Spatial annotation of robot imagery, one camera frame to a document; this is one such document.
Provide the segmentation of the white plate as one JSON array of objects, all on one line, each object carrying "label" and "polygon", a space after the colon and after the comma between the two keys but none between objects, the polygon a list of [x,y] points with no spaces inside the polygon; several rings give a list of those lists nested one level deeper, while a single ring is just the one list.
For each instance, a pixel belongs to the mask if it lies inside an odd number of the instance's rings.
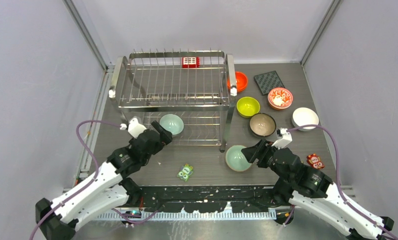
[{"label": "white plate", "polygon": [[179,135],[185,128],[183,120],[175,114],[165,114],[160,118],[159,124],[173,136]]}]

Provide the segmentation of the pale green ceramic bowl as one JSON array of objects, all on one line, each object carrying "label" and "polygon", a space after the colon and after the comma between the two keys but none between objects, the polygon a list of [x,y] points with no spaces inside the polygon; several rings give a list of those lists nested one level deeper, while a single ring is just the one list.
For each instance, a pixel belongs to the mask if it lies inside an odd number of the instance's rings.
[{"label": "pale green ceramic bowl", "polygon": [[225,162],[231,170],[245,172],[252,166],[242,153],[245,148],[244,145],[233,145],[226,151]]}]

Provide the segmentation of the dark blue ceramic bowl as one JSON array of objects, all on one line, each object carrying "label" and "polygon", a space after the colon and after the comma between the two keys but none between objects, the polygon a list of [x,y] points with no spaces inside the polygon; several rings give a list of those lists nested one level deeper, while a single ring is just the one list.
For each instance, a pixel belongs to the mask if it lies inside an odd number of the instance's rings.
[{"label": "dark blue ceramic bowl", "polygon": [[249,120],[251,132],[258,137],[269,137],[277,129],[275,119],[266,113],[257,113]]}]

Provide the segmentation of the yellow bowl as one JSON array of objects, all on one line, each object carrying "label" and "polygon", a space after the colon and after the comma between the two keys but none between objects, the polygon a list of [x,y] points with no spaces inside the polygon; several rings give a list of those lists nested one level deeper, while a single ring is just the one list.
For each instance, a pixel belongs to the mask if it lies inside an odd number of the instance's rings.
[{"label": "yellow bowl", "polygon": [[236,103],[238,114],[243,118],[251,118],[261,110],[260,103],[253,97],[241,97]]}]

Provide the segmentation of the metal two-tier dish rack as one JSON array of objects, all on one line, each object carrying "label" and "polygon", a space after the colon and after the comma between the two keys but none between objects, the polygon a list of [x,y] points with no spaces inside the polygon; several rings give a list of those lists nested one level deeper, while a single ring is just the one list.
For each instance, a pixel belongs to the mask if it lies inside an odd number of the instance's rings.
[{"label": "metal two-tier dish rack", "polygon": [[[182,57],[200,67],[182,68]],[[184,130],[174,143],[226,150],[237,86],[232,54],[221,50],[135,51],[114,66],[108,97],[121,118],[138,115],[150,126],[166,114],[179,116]]]}]

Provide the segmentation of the plain white bowl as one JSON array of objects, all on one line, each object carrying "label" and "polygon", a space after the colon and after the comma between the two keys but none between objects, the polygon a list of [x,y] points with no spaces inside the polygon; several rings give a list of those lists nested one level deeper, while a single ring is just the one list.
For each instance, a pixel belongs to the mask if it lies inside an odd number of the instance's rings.
[{"label": "plain white bowl", "polygon": [[312,109],[299,107],[292,113],[291,122],[297,128],[305,125],[319,125],[320,119]]}]

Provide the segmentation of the white bowl red pattern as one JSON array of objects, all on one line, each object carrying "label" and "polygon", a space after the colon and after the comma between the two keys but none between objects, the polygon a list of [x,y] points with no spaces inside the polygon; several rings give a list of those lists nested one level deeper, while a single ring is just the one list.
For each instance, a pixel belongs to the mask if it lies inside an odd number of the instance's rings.
[{"label": "white bowl red pattern", "polygon": [[276,106],[283,106],[287,103],[293,103],[293,94],[286,88],[276,87],[267,95],[268,102],[272,102]]}]

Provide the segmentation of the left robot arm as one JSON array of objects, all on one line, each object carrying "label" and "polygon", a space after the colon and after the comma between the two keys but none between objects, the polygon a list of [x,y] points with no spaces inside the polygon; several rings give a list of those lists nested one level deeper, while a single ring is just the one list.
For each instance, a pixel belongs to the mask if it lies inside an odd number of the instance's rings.
[{"label": "left robot arm", "polygon": [[33,239],[41,230],[47,240],[70,240],[86,223],[115,207],[135,207],[142,198],[141,188],[130,178],[148,164],[151,156],[160,152],[173,140],[170,131],[157,121],[152,128],[133,117],[121,130],[131,135],[127,146],[114,150],[102,165],[81,183],[48,200],[35,204],[36,226],[30,234]]}]

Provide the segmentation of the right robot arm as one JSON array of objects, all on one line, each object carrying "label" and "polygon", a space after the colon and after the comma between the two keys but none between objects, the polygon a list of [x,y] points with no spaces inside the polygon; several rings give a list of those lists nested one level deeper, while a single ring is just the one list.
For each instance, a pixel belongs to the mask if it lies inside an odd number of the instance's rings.
[{"label": "right robot arm", "polygon": [[278,175],[272,198],[278,205],[293,205],[333,226],[349,240],[386,240],[394,220],[378,216],[345,195],[341,188],[319,169],[302,163],[289,148],[276,148],[270,141],[241,150],[249,163],[270,168]]}]

